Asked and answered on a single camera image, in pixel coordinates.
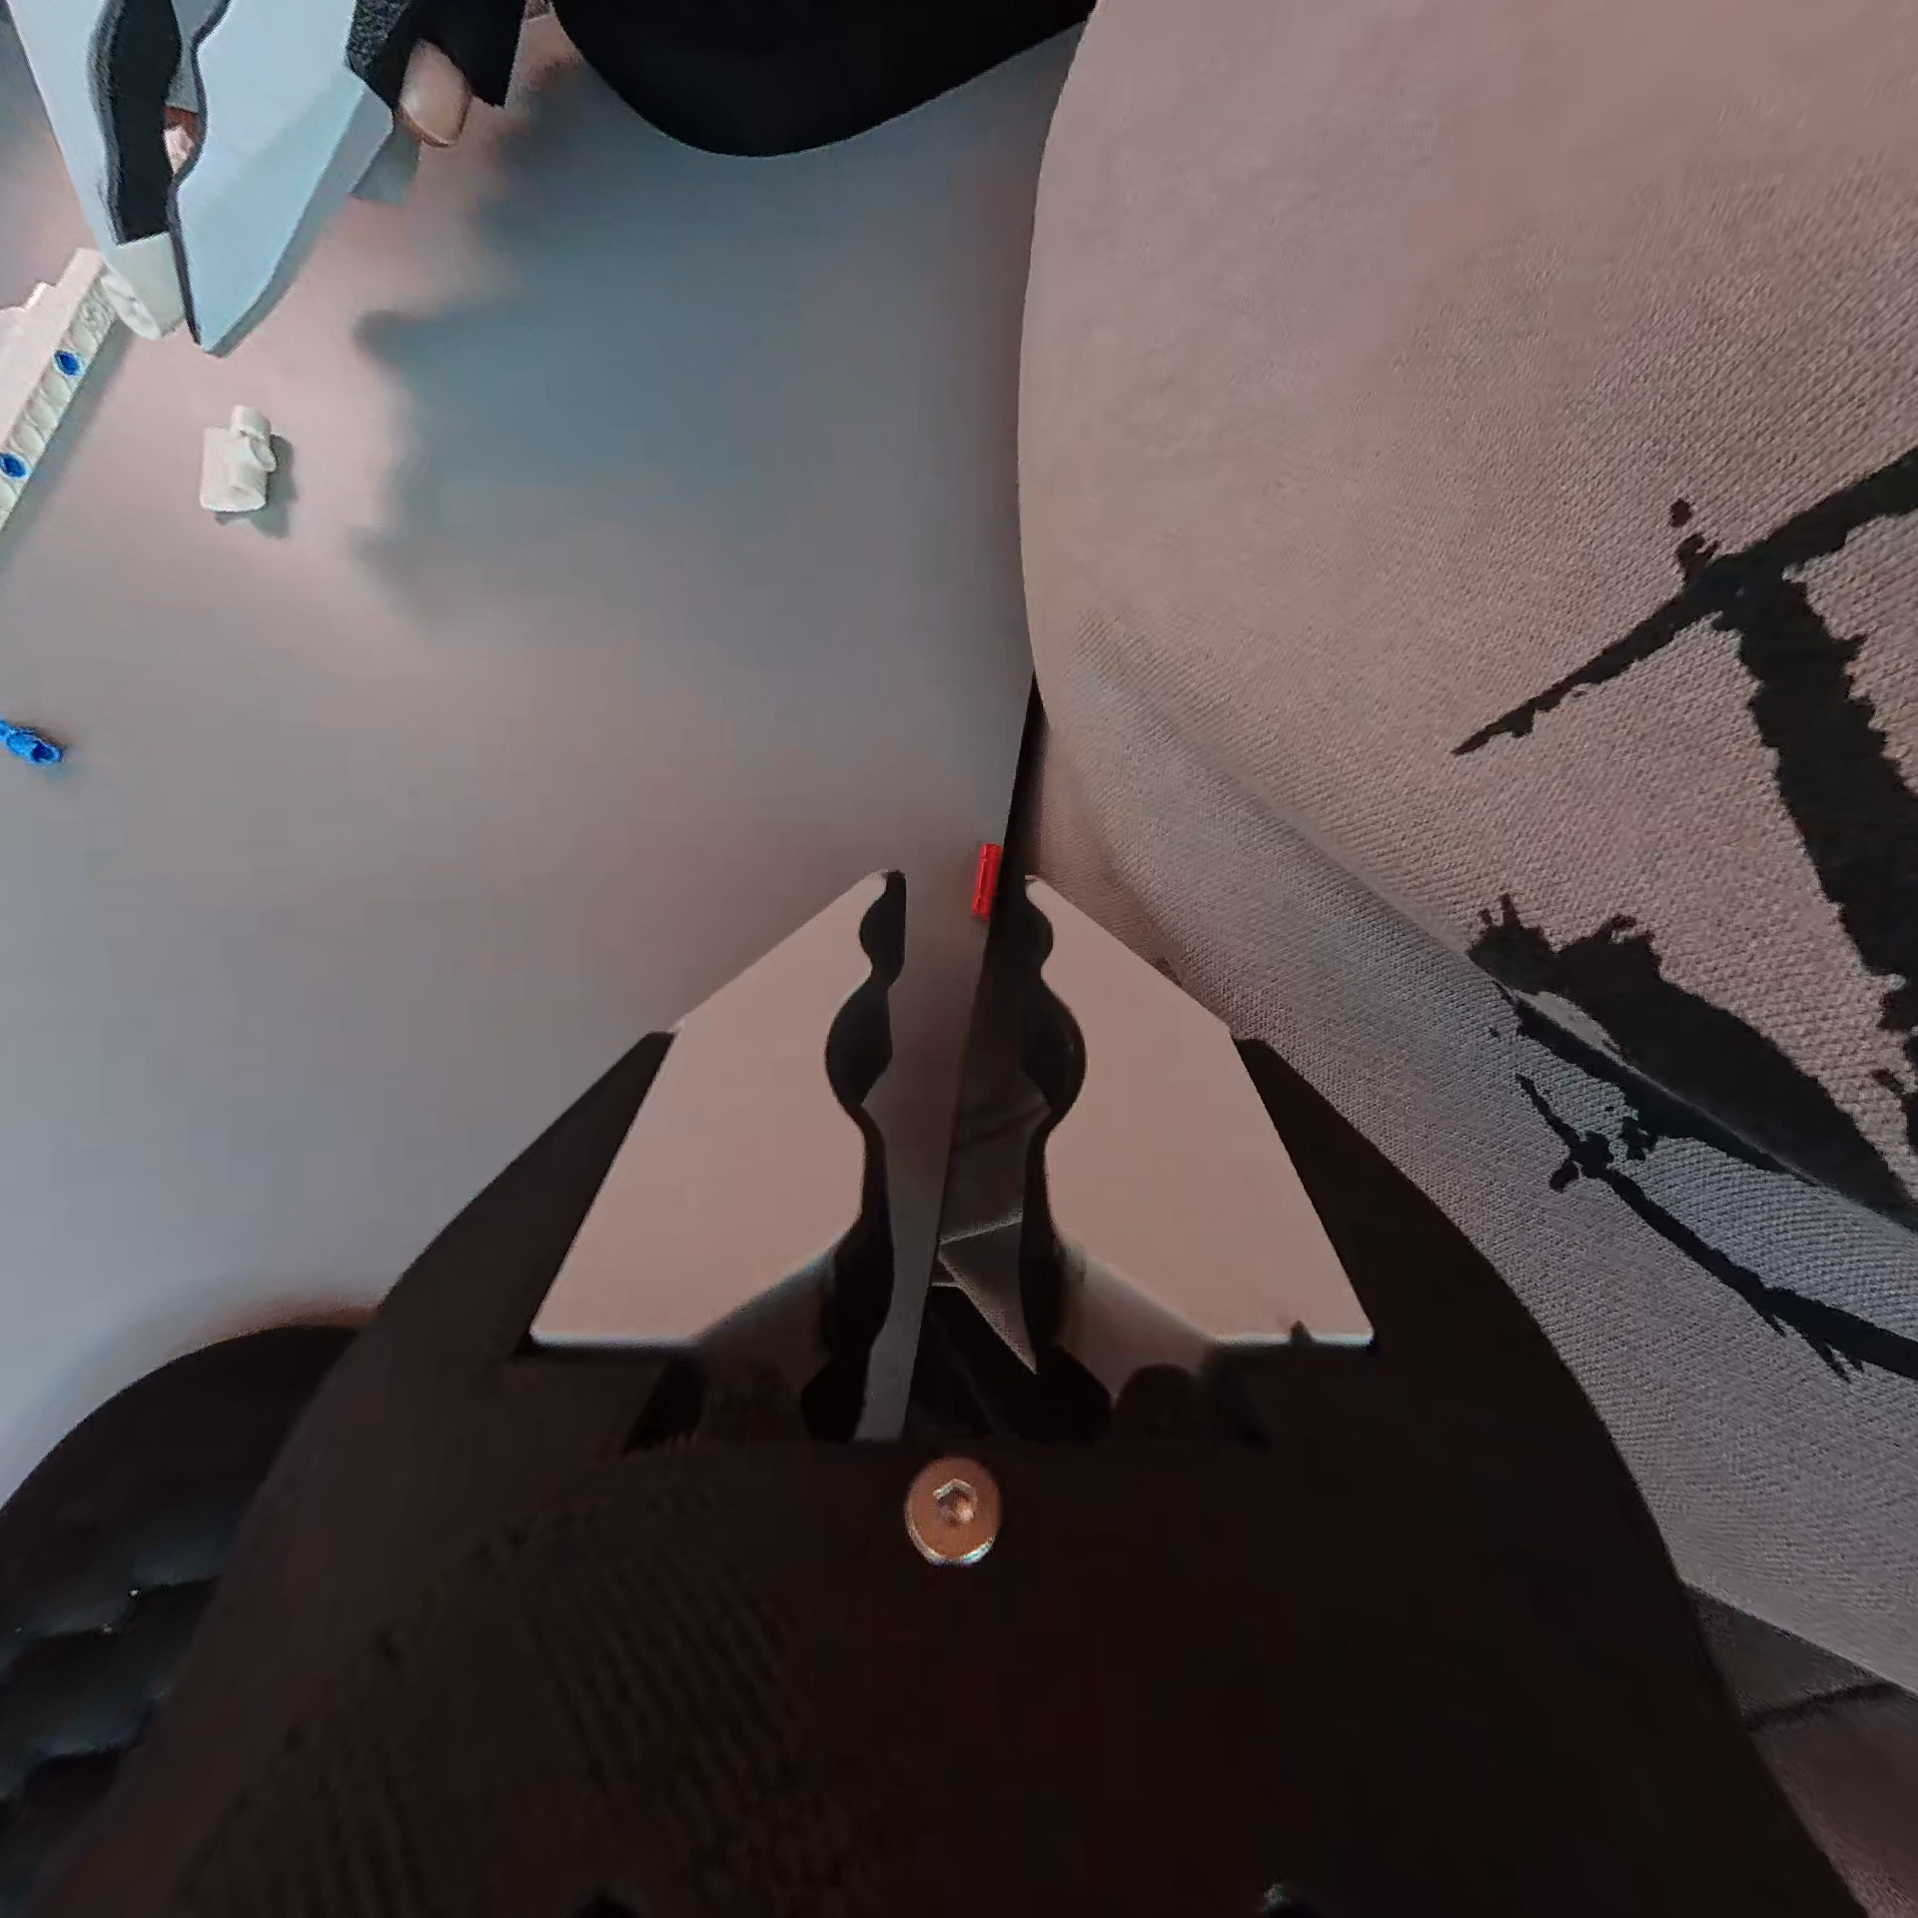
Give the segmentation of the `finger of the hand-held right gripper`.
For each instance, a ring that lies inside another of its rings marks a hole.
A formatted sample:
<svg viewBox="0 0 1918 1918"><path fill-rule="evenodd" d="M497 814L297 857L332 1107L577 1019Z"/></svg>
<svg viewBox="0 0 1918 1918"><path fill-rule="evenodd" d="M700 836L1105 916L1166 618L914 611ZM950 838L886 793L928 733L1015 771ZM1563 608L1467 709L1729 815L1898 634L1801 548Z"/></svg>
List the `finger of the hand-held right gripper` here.
<svg viewBox="0 0 1918 1918"><path fill-rule="evenodd" d="M188 43L199 137L168 213L186 325L207 355L263 323L378 156L354 19L354 3L229 3Z"/></svg>
<svg viewBox="0 0 1918 1918"><path fill-rule="evenodd" d="M102 250L170 228L164 137L184 56L172 3L26 3L21 49Z"/></svg>

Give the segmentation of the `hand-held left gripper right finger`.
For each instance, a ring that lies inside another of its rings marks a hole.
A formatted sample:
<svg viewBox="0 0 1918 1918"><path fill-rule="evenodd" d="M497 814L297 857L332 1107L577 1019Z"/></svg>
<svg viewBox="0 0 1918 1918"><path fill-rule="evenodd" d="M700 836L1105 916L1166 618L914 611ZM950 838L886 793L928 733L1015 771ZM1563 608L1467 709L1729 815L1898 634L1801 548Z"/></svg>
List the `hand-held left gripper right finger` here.
<svg viewBox="0 0 1918 1918"><path fill-rule="evenodd" d="M1375 1324L1232 1030L1041 879L1019 893L1019 1311L1041 1437L1097 1437L1145 1376L1228 1398L1244 1363Z"/></svg>

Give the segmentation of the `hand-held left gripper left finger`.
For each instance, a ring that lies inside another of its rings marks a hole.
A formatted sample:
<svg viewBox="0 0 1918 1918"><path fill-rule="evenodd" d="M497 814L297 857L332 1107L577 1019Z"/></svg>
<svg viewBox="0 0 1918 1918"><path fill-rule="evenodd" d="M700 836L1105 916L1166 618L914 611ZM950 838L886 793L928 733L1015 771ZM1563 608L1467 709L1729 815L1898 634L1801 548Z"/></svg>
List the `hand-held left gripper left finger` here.
<svg viewBox="0 0 1918 1918"><path fill-rule="evenodd" d="M904 921L904 874L876 870L669 1030L529 1352L766 1371L808 1434L856 1437L896 1290L870 1101Z"/></svg>

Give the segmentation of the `white curved panel brick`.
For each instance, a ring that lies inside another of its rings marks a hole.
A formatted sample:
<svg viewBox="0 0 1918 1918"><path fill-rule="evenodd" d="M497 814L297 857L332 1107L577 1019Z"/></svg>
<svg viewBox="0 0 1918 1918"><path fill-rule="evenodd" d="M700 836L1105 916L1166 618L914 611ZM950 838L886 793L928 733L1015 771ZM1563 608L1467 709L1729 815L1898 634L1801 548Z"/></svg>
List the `white curved panel brick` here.
<svg viewBox="0 0 1918 1918"><path fill-rule="evenodd" d="M157 231L102 250L102 296L113 313L142 341L156 344L186 325L186 289L174 235Z"/></svg>

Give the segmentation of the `white beam and panel assembly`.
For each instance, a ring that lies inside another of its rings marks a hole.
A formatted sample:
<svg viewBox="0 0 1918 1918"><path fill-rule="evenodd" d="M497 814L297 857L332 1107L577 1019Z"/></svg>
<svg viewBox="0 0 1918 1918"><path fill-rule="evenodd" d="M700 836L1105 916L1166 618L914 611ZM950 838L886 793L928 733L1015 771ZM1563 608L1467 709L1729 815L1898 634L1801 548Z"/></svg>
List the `white beam and panel assembly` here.
<svg viewBox="0 0 1918 1918"><path fill-rule="evenodd" d="M92 250L2 310L2 521L28 494L115 332L106 260Z"/></svg>

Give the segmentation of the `person's right hand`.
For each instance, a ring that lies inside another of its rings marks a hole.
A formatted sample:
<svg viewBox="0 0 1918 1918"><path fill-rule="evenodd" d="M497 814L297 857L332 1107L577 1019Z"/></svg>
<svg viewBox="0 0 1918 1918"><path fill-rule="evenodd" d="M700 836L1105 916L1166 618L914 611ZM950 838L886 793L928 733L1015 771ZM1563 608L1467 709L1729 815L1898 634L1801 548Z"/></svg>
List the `person's right hand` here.
<svg viewBox="0 0 1918 1918"><path fill-rule="evenodd" d="M472 105L507 103L523 3L357 3L350 71L416 143L459 143Z"/></svg>

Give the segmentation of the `small white connector brick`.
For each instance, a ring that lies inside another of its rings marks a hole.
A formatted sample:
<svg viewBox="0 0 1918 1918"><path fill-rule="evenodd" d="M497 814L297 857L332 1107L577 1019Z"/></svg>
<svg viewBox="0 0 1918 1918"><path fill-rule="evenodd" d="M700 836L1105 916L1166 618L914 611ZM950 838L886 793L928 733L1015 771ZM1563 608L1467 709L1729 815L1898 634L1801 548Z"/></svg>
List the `small white connector brick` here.
<svg viewBox="0 0 1918 1918"><path fill-rule="evenodd" d="M271 506L278 471L271 422L253 408L235 404L222 425L203 430L199 506L218 519L239 519Z"/></svg>

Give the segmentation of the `black cloth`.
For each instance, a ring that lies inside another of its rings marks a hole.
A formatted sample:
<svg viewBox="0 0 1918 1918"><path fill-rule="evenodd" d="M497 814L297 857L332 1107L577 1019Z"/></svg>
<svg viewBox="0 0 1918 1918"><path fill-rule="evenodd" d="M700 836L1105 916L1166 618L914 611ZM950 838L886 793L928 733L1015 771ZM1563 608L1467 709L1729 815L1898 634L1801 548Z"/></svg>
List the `black cloth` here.
<svg viewBox="0 0 1918 1918"><path fill-rule="evenodd" d="M588 66L668 137L730 157L882 129L1081 28L1089 3L557 3Z"/></svg>

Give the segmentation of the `black ribbed object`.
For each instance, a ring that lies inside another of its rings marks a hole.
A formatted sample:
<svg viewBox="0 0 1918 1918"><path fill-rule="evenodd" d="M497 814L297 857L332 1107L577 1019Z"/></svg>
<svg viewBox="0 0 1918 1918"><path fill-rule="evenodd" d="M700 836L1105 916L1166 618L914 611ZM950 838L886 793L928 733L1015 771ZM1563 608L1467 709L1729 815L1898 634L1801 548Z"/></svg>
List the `black ribbed object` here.
<svg viewBox="0 0 1918 1918"><path fill-rule="evenodd" d="M72 1429L5 1506L5 1848L106 1797L162 1711L237 1529L352 1327L243 1333Z"/></svg>

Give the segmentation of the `beige printed sweatshirt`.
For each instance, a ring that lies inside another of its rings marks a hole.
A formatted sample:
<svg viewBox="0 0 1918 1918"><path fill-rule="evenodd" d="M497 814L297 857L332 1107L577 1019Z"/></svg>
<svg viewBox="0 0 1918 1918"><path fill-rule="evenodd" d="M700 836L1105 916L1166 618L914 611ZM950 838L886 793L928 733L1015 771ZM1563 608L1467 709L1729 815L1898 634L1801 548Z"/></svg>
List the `beige printed sweatshirt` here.
<svg viewBox="0 0 1918 1918"><path fill-rule="evenodd" d="M1097 5L1040 874L1488 1257L1913 1913L1913 5Z"/></svg>

